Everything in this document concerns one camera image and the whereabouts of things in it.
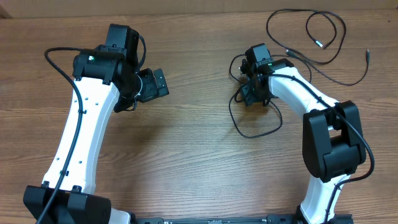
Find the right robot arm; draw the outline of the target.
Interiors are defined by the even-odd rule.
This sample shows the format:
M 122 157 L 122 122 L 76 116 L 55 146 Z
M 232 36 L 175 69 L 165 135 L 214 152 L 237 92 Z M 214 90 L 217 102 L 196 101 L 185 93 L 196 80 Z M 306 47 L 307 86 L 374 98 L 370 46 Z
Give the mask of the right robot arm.
M 307 193 L 291 223 L 352 223 L 351 215 L 334 212 L 351 174 L 366 160 L 358 107 L 338 102 L 306 81 L 294 64 L 274 60 L 265 44 L 250 47 L 240 66 L 246 105 L 279 98 L 302 118 L 302 156 L 310 173 Z

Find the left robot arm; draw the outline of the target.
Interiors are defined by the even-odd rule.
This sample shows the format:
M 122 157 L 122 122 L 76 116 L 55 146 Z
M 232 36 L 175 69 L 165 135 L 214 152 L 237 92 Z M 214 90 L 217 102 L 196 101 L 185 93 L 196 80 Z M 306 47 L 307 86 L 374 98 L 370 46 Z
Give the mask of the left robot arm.
M 106 41 L 76 49 L 66 79 L 72 102 L 56 155 L 40 186 L 29 185 L 24 205 L 37 223 L 135 223 L 133 213 L 95 195 L 96 168 L 112 113 L 134 111 L 169 94 L 161 69 L 143 68 L 137 48 L 144 38 L 129 26 L 111 24 Z

